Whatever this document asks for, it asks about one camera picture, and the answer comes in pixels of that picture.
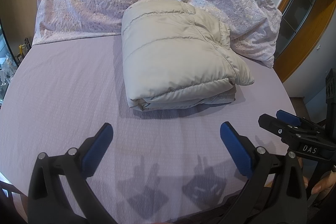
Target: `jacket seam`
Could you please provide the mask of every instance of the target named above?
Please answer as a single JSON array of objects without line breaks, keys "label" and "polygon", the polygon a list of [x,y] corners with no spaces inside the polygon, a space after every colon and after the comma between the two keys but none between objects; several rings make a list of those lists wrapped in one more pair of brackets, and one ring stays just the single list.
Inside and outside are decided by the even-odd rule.
[{"label": "jacket seam", "polygon": [[198,84],[194,84],[194,85],[189,85],[189,86],[185,86],[185,87],[183,87],[183,88],[179,88],[179,89],[177,89],[177,90],[167,91],[167,92],[161,93],[161,94],[159,94],[159,95],[156,95],[156,96],[153,96],[153,97],[146,97],[146,98],[155,98],[155,97],[159,97],[159,96],[166,95],[166,94],[169,94],[169,93],[173,93],[173,92],[176,92],[176,91],[184,90],[184,89],[187,89],[187,88],[192,88],[193,86],[209,84],[209,83],[212,83],[212,82],[218,82],[218,81],[221,81],[221,80],[229,80],[229,78],[228,78],[228,77],[225,77],[225,78],[221,78],[221,79],[211,80],[211,81],[208,81],[208,82],[203,82],[203,83],[198,83]]},{"label": "jacket seam", "polygon": [[170,40],[170,39],[189,39],[189,40],[198,40],[198,41],[202,41],[202,39],[199,39],[199,38],[190,38],[190,37],[168,37],[168,38],[159,38],[159,39],[156,39],[156,40],[153,40],[153,41],[149,41],[145,44],[143,44],[142,46],[136,48],[134,51],[132,51],[127,57],[125,57],[125,59],[123,60],[123,62],[125,62],[134,52],[136,52],[137,50],[140,50],[142,49],[143,47],[145,46],[148,46],[149,44],[152,44],[154,42],[158,42],[158,41],[162,41],[162,40]]},{"label": "jacket seam", "polygon": [[232,72],[233,72],[233,74],[236,76],[236,78],[238,79],[238,82],[240,82],[240,80],[239,80],[239,76],[238,76],[238,74],[236,73],[236,71],[235,71],[235,69],[233,68],[233,66],[232,66],[232,64],[227,60],[227,58],[226,58],[226,56],[223,54],[223,53],[221,53],[219,50],[217,50],[216,48],[215,48],[215,46],[213,45],[213,43],[211,43],[210,41],[208,41],[208,39],[206,39],[205,37],[204,37],[204,35],[199,31],[199,29],[196,27],[196,25],[195,25],[195,21],[194,21],[194,19],[193,19],[193,17],[191,16],[191,15],[189,15],[188,13],[186,13],[188,16],[190,16],[190,18],[191,18],[191,23],[194,25],[194,27],[195,27],[195,29],[200,33],[200,35],[203,37],[203,39],[206,41],[206,42],[208,42],[208,43],[210,43],[211,45],[212,45],[212,47],[213,47],[213,49],[215,50],[215,51],[217,51],[225,60],[226,60],[226,62],[229,64],[229,66],[230,66],[230,68],[231,68],[231,70],[232,70]]},{"label": "jacket seam", "polygon": [[141,14],[140,16],[133,18],[130,23],[128,23],[128,25],[125,27],[125,29],[122,31],[122,33],[124,34],[124,32],[130,27],[130,25],[141,18],[145,18],[145,17],[149,17],[149,16],[160,16],[160,15],[166,15],[166,14],[171,14],[171,15],[182,15],[184,14],[184,10],[182,12],[164,12],[164,13],[157,13],[157,12],[150,12],[147,14]]},{"label": "jacket seam", "polygon": [[[206,104],[212,104],[216,99],[218,99],[218,98],[220,98],[220,99],[226,99],[226,98],[228,98],[228,96],[229,95],[234,95],[234,94],[227,94],[227,95],[225,95],[225,96],[219,96],[219,94],[217,94],[217,95],[215,95],[215,98],[211,101],[211,102],[209,102],[209,103],[206,103]],[[186,109],[186,108],[190,108],[190,107],[194,107],[194,106],[197,106],[197,105],[199,105],[200,103],[200,101],[198,101],[197,103],[195,103],[195,104],[192,104],[192,105],[188,105],[188,106],[184,106],[184,108],[178,108],[178,109]],[[131,108],[135,108],[135,107],[137,107],[137,106],[140,106],[141,107],[141,109],[142,110],[144,110],[144,109],[146,109],[149,105],[151,105],[151,104],[153,104],[153,103],[147,103],[145,106],[142,106],[141,104],[137,104],[136,106],[132,106]],[[156,107],[156,108],[150,108],[150,110],[161,110],[161,109],[166,109],[166,108],[164,108],[164,107]]]},{"label": "jacket seam", "polygon": [[223,39],[223,35],[222,35],[222,32],[224,32],[224,30],[222,29],[222,26],[221,26],[221,23],[218,22],[218,25],[219,25],[219,31],[220,31],[220,43],[222,45],[223,48],[227,49],[227,50],[230,50],[230,46],[228,45],[223,45],[223,42],[222,42],[222,39]]}]

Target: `metal screw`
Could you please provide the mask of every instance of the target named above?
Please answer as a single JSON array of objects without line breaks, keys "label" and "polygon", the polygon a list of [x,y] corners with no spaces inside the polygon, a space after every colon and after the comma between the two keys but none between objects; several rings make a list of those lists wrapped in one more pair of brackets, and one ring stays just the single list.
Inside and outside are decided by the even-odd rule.
[{"label": "metal screw", "polygon": [[259,146],[259,147],[257,148],[257,152],[258,152],[259,154],[265,154],[265,153],[266,153],[266,149],[263,148],[262,146]]},{"label": "metal screw", "polygon": [[45,158],[46,154],[44,152],[39,153],[39,155],[37,156],[40,160],[43,160]]},{"label": "metal screw", "polygon": [[288,152],[288,156],[292,159],[294,159],[296,157],[296,155],[293,151]]},{"label": "metal screw", "polygon": [[77,153],[77,148],[74,148],[74,147],[73,147],[73,148],[70,148],[70,149],[68,150],[68,154],[69,154],[69,155],[72,155],[72,156],[73,156],[73,155],[76,154],[76,153]]}]

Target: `folded down jacket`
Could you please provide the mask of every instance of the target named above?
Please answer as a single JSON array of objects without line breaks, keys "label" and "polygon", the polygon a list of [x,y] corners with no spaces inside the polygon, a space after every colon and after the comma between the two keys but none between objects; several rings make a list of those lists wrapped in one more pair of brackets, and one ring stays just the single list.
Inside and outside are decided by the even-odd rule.
[{"label": "folded down jacket", "polygon": [[228,25],[177,0],[140,0],[122,20],[128,105],[148,111],[230,103],[254,82]]}]

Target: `finger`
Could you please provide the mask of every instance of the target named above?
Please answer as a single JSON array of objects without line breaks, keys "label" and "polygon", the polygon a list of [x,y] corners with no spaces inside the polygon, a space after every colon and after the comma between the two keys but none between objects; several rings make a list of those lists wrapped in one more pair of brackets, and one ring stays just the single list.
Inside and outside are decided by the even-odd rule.
[{"label": "finger", "polygon": [[300,168],[302,169],[302,166],[303,166],[302,158],[297,157],[297,160],[299,162]]},{"label": "finger", "polygon": [[304,187],[305,187],[306,189],[307,189],[307,187],[308,187],[308,182],[309,182],[308,178],[303,177],[303,183],[304,183]]},{"label": "finger", "polygon": [[336,173],[331,172],[329,175],[322,178],[311,190],[311,194],[320,193],[329,187],[333,186],[336,182]]}]

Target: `mattress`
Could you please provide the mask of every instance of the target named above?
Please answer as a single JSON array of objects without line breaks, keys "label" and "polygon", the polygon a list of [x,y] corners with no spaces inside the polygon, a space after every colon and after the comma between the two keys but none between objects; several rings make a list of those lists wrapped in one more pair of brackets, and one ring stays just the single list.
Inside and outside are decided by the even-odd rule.
[{"label": "mattress", "polygon": [[24,194],[40,152],[79,147],[104,122],[114,139],[87,181],[118,223],[174,219],[241,189],[246,178],[219,135],[225,121],[255,146],[286,153],[287,145],[258,126],[263,113],[295,113],[273,69],[242,57],[255,83],[237,86],[233,103],[139,112],[126,101],[121,50],[119,35],[85,38],[34,45],[23,60],[0,111],[0,170]]}]

